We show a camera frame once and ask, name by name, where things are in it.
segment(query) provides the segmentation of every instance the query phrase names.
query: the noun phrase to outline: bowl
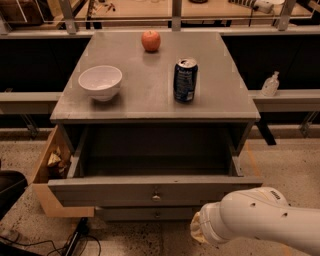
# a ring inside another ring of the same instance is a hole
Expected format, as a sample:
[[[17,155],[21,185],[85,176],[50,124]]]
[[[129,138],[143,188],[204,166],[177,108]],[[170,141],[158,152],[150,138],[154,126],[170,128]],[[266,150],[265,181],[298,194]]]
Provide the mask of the bowl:
[[[120,91],[121,79],[122,73],[118,68],[96,66],[84,71],[78,81],[88,96],[98,101],[108,101]]]

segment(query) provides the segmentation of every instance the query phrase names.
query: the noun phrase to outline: drawer handle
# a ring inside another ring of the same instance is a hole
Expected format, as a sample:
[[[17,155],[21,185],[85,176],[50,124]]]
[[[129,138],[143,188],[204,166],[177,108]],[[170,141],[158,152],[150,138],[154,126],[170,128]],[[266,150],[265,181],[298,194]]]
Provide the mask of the drawer handle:
[[[160,202],[160,201],[161,201],[161,197],[160,197],[158,194],[155,194],[155,195],[152,197],[152,201],[153,201],[153,202]]]

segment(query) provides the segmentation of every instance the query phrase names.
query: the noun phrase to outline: apple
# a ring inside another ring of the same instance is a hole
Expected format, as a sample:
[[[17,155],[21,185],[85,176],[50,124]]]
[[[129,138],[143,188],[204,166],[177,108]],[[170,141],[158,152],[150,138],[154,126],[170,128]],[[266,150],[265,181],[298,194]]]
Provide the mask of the apple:
[[[141,43],[147,52],[155,52],[160,47],[160,34],[155,30],[147,30],[142,33]]]

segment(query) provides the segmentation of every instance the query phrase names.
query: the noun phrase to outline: spray bottle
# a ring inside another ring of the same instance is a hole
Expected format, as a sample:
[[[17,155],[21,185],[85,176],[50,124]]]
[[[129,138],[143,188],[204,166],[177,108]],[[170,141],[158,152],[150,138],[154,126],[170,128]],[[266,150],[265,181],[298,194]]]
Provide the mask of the spray bottle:
[[[264,96],[272,97],[276,94],[277,89],[279,87],[279,80],[278,80],[279,72],[275,71],[274,74],[267,78],[267,80],[264,82],[261,93]]]

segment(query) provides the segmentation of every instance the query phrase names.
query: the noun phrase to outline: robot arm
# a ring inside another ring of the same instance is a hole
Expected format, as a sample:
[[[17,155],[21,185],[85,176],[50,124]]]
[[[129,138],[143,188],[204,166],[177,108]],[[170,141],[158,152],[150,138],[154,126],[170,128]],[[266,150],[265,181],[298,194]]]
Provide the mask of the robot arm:
[[[192,220],[191,235],[216,246],[242,236],[320,255],[320,210],[290,207],[273,188],[236,191],[204,205]]]

